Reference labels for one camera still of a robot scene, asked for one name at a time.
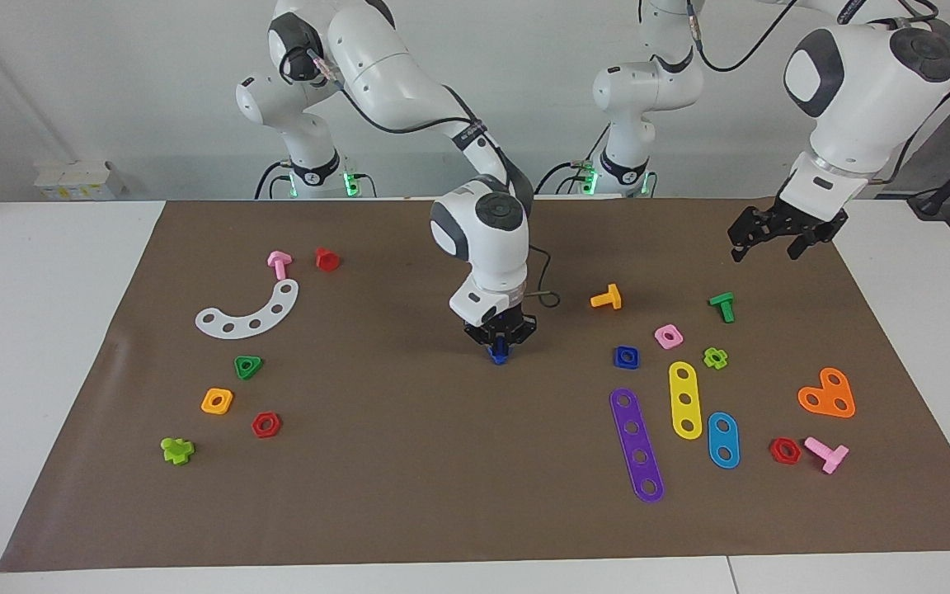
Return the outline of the white cardboard box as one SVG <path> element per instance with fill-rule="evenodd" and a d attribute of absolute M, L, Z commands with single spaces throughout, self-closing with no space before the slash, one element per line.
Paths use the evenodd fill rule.
<path fill-rule="evenodd" d="M 119 200 L 127 193 L 109 161 L 37 164 L 33 186 L 48 200 Z"/>

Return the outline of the brown table mat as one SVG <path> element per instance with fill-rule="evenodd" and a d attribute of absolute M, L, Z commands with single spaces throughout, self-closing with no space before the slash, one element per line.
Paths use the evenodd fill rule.
<path fill-rule="evenodd" d="M 0 560 L 0 571 L 163 565 L 443 563 L 950 549 L 950 446 L 832 245 L 783 242 L 732 263 L 735 200 L 543 200 L 555 309 L 504 365 L 463 333 L 467 274 L 438 251 L 429 206 L 177 202 L 163 207 Z M 338 253 L 327 273 L 314 249 Z M 220 341 L 206 308 L 245 315 L 293 256 L 293 311 Z M 618 285 L 621 309 L 590 297 Z M 735 294 L 724 323 L 710 297 Z M 664 350 L 656 328 L 684 336 Z M 614 365 L 619 345 L 641 365 Z M 728 365 L 709 369 L 708 347 Z M 248 381 L 234 358 L 256 355 Z M 670 365 L 696 369 L 703 433 L 676 435 Z M 847 375 L 856 413 L 797 402 Z M 227 414 L 200 410 L 233 391 Z M 634 495 L 609 396 L 640 401 L 665 495 Z M 252 420 L 275 411 L 278 435 Z M 708 456 L 708 418 L 735 418 L 741 463 Z M 808 436 L 849 454 L 833 474 Z M 163 437 L 195 443 L 188 464 Z M 796 465 L 769 453 L 802 448 Z"/>

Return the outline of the white curved five-hole plate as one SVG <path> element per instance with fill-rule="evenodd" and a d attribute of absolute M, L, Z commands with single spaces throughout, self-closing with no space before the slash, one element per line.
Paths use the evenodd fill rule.
<path fill-rule="evenodd" d="M 222 309 L 202 309 L 195 316 L 195 327 L 204 335 L 220 341 L 242 341 L 268 332 L 293 311 L 300 294 L 300 283 L 286 278 L 275 283 L 266 304 L 245 315 L 226 314 Z"/>

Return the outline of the orange three-hole angle plate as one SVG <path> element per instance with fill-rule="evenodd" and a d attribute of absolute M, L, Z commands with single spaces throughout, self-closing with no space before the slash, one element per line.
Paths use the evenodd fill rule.
<path fill-rule="evenodd" d="M 802 387 L 797 392 L 797 402 L 809 413 L 829 417 L 851 418 L 856 413 L 856 403 L 849 380 L 844 372 L 826 367 L 819 373 L 821 386 Z"/>

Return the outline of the blue two-hole plastic strip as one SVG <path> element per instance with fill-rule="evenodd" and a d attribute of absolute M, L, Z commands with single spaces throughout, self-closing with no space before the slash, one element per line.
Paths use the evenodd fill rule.
<path fill-rule="evenodd" d="M 731 414 L 715 411 L 709 415 L 708 456 L 719 469 L 736 469 L 741 463 L 739 426 Z"/>

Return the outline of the purple four-hole plastic strip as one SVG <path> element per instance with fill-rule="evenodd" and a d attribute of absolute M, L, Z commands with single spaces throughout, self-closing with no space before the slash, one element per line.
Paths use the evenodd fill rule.
<path fill-rule="evenodd" d="M 640 401 L 630 389 L 618 388 L 611 392 L 609 402 L 634 495 L 645 503 L 659 502 L 665 485 Z"/>

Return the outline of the yellow three-hole plastic strip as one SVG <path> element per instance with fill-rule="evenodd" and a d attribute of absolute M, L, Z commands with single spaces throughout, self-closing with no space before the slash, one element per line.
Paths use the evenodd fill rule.
<path fill-rule="evenodd" d="M 670 415 L 677 436 L 697 440 L 703 433 L 703 415 L 696 369 L 685 361 L 670 365 Z"/>

